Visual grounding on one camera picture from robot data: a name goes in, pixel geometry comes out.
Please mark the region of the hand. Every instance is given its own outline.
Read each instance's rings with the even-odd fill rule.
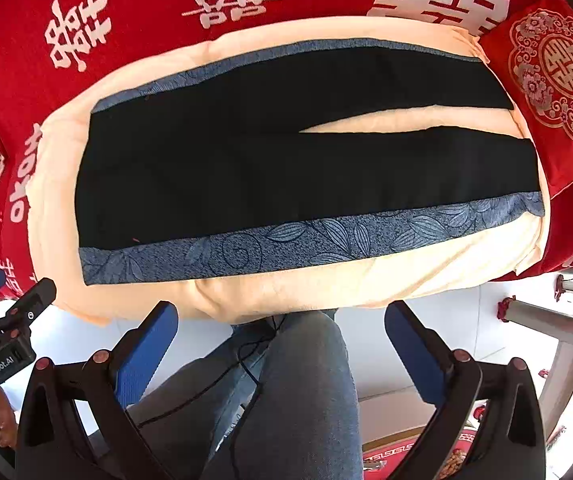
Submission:
[[[4,390],[0,388],[0,447],[15,449],[18,442],[18,424]]]

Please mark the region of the white floor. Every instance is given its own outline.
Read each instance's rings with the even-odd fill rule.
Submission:
[[[464,348],[477,360],[502,364],[513,356],[524,358],[540,389],[544,380],[537,372],[550,367],[557,340],[497,320],[497,302],[516,295],[519,300],[573,314],[573,294],[566,294],[568,298],[563,296],[559,303],[553,300],[554,279],[555,275],[548,274],[517,282],[486,283],[408,303],[420,320],[437,330],[451,348]],[[8,304],[0,304],[0,315],[8,307]],[[345,308],[336,316],[348,346],[351,370],[361,399],[411,385],[384,332],[383,315],[383,309]],[[33,324],[32,343],[38,356],[49,356],[56,364],[86,361],[95,350],[112,348],[134,326],[135,323],[116,320],[99,328],[51,307]],[[210,352],[230,333],[228,325],[215,321],[182,321],[150,387],[160,384],[187,362]],[[24,370],[4,386],[17,409],[22,405],[30,370]],[[82,415],[87,430],[93,430],[94,420],[85,406]]]

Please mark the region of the blue floral trim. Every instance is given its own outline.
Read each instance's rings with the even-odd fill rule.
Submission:
[[[471,203],[289,222],[115,251],[80,248],[87,285],[168,282],[297,269],[401,253],[544,215],[539,192]]]
[[[426,52],[427,54],[436,54],[437,56],[452,57],[463,61],[481,62],[481,59],[471,56],[459,56],[458,54],[451,54],[435,48],[416,45],[412,43],[400,43],[399,41],[385,41],[374,40],[373,38],[351,38],[349,40],[307,40],[298,41],[287,45],[280,45],[262,50],[255,50],[240,54],[239,56],[229,57],[220,61],[215,61],[207,65],[198,66],[191,70],[178,72],[150,83],[138,86],[128,90],[122,90],[109,97],[106,97],[95,105],[91,113],[101,112],[111,106],[143,97],[146,95],[156,94],[159,92],[166,92],[176,88],[183,88],[186,86],[196,85],[207,79],[213,78],[225,72],[229,72],[241,66],[250,65],[260,61],[269,59],[277,59],[278,57],[290,56],[291,54],[299,54],[300,52],[313,52],[316,50],[335,50],[339,48],[354,48],[360,46],[380,46],[389,48],[391,50],[415,50],[417,52]]]

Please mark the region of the peach fabric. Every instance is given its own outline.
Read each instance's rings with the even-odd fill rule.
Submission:
[[[177,306],[183,317],[240,323],[298,310],[386,306],[396,299],[478,285],[511,270],[521,272],[540,260],[550,211],[541,171],[544,218],[524,213],[509,224],[405,253],[222,278],[84,284],[78,256],[74,190],[88,139],[90,111],[100,99],[253,50],[302,40],[345,38],[413,43],[451,54],[476,56],[487,62],[476,39],[461,28],[401,18],[338,17],[231,32],[215,41],[139,60],[107,75],[44,121],[36,172],[26,188],[31,257],[37,277],[47,276],[55,281],[58,289],[55,304],[84,319],[103,323],[112,317],[143,319],[159,300],[167,300]],[[375,128],[393,133],[450,124],[530,138],[519,110],[428,107],[387,110],[346,121],[323,128],[317,126],[315,130],[340,132],[349,124],[352,131]]]

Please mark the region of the pant leg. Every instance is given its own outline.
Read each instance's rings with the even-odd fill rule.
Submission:
[[[363,479],[357,393],[330,317],[289,314],[260,383],[201,480]]]
[[[229,429],[240,403],[246,402],[255,390],[255,383],[236,365],[238,349],[241,357],[248,356],[244,359],[247,367],[259,374],[263,353],[274,336],[274,330],[264,320],[240,325],[217,349],[180,368],[128,409],[139,426],[188,402],[180,410],[140,429],[153,454],[174,479],[200,477],[215,446]],[[267,341],[255,344],[262,339]],[[222,375],[215,385],[200,395]],[[100,465],[112,474],[118,474],[117,462],[108,452],[102,435],[97,432],[90,441],[100,457]]]

